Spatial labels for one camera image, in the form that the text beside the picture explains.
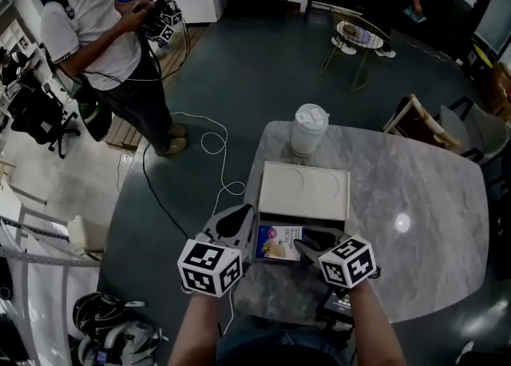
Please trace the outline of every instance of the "gray marble tabletop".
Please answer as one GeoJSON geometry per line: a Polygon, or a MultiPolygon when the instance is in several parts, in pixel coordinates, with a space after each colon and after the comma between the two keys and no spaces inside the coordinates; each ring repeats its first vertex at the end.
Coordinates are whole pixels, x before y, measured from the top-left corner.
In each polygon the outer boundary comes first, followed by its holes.
{"type": "MultiPolygon", "coordinates": [[[[372,243],[382,275],[371,284],[391,322],[435,312],[481,287],[489,224],[478,165],[419,141],[342,126],[330,126],[311,156],[297,157],[290,137],[290,122],[266,126],[245,202],[257,206],[265,161],[349,171],[345,232],[360,233],[372,243]],[[410,218],[405,232],[399,214],[410,218]]],[[[326,290],[300,265],[255,261],[233,297],[241,312],[315,324],[315,309],[326,290]]]]}

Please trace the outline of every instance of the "wire chair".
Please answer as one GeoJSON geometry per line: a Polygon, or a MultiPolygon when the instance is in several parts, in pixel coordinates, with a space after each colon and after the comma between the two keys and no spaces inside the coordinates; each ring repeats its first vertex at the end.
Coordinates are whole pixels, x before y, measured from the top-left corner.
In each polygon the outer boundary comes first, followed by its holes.
{"type": "MultiPolygon", "coordinates": [[[[390,37],[377,26],[354,12],[332,9],[331,13],[334,23],[335,39],[339,42],[339,45],[342,47],[342,44],[347,44],[348,46],[356,46],[365,50],[355,79],[351,83],[351,92],[355,93],[367,85],[367,81],[369,80],[369,70],[366,67],[366,77],[362,83],[358,83],[362,70],[366,65],[367,56],[372,50],[381,48],[384,42],[389,42],[390,37]]],[[[328,59],[325,60],[321,66],[321,76],[323,76],[325,70],[327,70],[328,64],[332,58],[337,54],[337,50],[340,50],[340,47],[336,44],[328,59]]]]}

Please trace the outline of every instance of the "helmet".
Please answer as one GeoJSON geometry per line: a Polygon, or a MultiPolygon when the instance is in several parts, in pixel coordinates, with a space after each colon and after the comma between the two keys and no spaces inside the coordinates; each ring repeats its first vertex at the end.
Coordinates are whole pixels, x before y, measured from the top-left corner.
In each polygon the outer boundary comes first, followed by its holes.
{"type": "Polygon", "coordinates": [[[116,325],[126,322],[129,308],[115,296],[101,292],[78,299],[73,308],[74,325],[92,340],[102,341],[116,325]]]}
{"type": "Polygon", "coordinates": [[[125,322],[109,332],[105,350],[111,364],[153,366],[153,352],[162,340],[161,328],[140,321],[125,322]]]}

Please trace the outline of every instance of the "person's hand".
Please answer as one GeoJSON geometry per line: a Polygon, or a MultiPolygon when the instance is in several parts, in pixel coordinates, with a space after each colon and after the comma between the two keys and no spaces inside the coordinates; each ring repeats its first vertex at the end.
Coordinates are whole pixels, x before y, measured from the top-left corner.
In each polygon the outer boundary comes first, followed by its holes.
{"type": "Polygon", "coordinates": [[[319,257],[342,242],[343,232],[338,229],[303,229],[302,240],[294,240],[296,250],[302,261],[321,270],[319,257]]]}
{"type": "Polygon", "coordinates": [[[131,10],[134,10],[136,6],[139,6],[142,10],[149,11],[154,8],[154,3],[149,0],[135,0],[133,1],[133,8],[131,10]]]}
{"type": "Polygon", "coordinates": [[[418,2],[416,4],[414,4],[414,13],[416,15],[422,15],[422,6],[418,2]]]}
{"type": "Polygon", "coordinates": [[[144,24],[144,19],[147,16],[147,10],[139,12],[128,12],[124,14],[121,20],[116,24],[116,30],[120,34],[127,34],[128,32],[137,32],[144,24]]]}

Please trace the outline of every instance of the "shoe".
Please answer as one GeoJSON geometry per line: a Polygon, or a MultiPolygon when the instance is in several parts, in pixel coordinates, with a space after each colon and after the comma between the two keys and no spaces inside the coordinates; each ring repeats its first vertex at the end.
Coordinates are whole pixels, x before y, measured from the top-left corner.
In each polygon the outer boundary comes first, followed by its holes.
{"type": "Polygon", "coordinates": [[[468,344],[463,346],[463,349],[461,350],[460,356],[458,356],[458,358],[456,359],[455,364],[459,364],[460,361],[461,361],[461,357],[463,355],[465,355],[466,353],[468,353],[468,352],[472,352],[472,350],[473,350],[473,342],[470,341],[468,344]]]}
{"type": "Polygon", "coordinates": [[[170,141],[170,146],[168,147],[168,150],[162,154],[163,157],[165,156],[172,156],[173,154],[178,154],[179,152],[183,151],[186,147],[186,139],[183,139],[182,137],[178,137],[175,139],[172,139],[170,141]]]}
{"type": "Polygon", "coordinates": [[[386,56],[390,59],[392,58],[395,58],[396,57],[396,52],[395,50],[382,50],[382,48],[380,48],[379,50],[376,50],[375,53],[378,55],[378,56],[386,56]]]}
{"type": "Polygon", "coordinates": [[[339,41],[337,38],[332,37],[332,43],[346,55],[355,55],[357,53],[355,48],[348,46],[345,42],[339,41]]]}
{"type": "Polygon", "coordinates": [[[173,123],[172,126],[170,126],[168,133],[174,137],[186,137],[186,129],[182,125],[177,125],[176,123],[173,123]]]}

